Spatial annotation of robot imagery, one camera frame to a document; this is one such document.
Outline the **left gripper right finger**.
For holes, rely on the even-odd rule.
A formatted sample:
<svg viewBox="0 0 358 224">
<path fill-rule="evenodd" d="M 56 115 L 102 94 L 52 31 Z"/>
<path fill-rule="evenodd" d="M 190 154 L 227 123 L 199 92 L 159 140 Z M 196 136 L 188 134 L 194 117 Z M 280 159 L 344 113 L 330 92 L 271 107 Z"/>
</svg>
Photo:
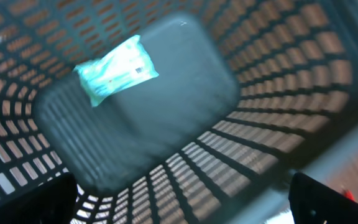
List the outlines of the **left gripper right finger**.
<svg viewBox="0 0 358 224">
<path fill-rule="evenodd" d="M 288 195 L 295 224 L 358 224 L 358 203 L 297 172 Z"/>
</svg>

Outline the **orange spaghetti pasta package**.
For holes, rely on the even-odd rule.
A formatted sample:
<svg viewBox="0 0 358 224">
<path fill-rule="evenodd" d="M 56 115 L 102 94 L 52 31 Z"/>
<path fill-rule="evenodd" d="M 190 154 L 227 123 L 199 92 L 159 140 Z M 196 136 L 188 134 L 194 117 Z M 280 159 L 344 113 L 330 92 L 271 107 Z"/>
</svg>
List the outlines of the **orange spaghetti pasta package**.
<svg viewBox="0 0 358 224">
<path fill-rule="evenodd" d="M 341 194 L 342 194 L 345 198 L 347 198 L 347 199 L 349 199 L 349 200 L 351 200 L 351 201 L 353 201 L 353 202 L 356 201 L 356 200 L 355 200 L 355 197 L 354 197 L 354 194 L 353 194 L 347 187 L 345 187 L 344 185 L 341 186 Z"/>
</svg>

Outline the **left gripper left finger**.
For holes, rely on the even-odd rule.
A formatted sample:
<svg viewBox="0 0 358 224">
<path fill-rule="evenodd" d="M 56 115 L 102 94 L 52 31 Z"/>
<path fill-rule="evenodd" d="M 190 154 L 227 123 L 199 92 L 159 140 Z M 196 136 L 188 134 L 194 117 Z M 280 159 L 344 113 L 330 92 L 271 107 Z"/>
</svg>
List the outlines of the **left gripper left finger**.
<svg viewBox="0 0 358 224">
<path fill-rule="evenodd" d="M 70 223 L 78 195 L 73 174 L 65 173 L 0 206 L 0 224 Z"/>
</svg>

